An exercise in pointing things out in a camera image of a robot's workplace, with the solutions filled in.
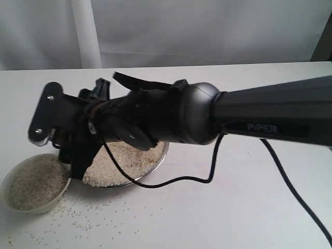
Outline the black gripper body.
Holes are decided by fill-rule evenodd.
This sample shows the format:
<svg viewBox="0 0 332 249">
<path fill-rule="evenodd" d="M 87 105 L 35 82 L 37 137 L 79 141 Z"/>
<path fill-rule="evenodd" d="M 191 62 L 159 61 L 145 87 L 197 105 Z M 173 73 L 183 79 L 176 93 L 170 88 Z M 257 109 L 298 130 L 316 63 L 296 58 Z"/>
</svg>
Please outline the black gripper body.
<svg viewBox="0 0 332 249">
<path fill-rule="evenodd" d="M 107 142 L 123 141 L 140 150 L 160 141 L 185 143 L 179 110 L 186 86 L 185 82 L 126 85 L 130 92 L 103 102 L 92 122 Z"/>
</svg>

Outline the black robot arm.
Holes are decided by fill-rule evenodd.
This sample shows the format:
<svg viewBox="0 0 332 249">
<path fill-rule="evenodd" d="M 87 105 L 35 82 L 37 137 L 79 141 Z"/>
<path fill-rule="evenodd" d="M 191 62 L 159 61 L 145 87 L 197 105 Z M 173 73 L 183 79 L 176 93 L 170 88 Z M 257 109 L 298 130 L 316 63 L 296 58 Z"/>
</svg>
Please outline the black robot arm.
<svg viewBox="0 0 332 249">
<path fill-rule="evenodd" d="M 116 72 L 126 96 L 105 99 L 83 89 L 78 127 L 59 160 L 82 179 L 99 149 L 122 141 L 148 150 L 158 142 L 219 144 L 226 134 L 331 146 L 331 76 L 233 92 L 214 85 L 145 81 Z"/>
</svg>

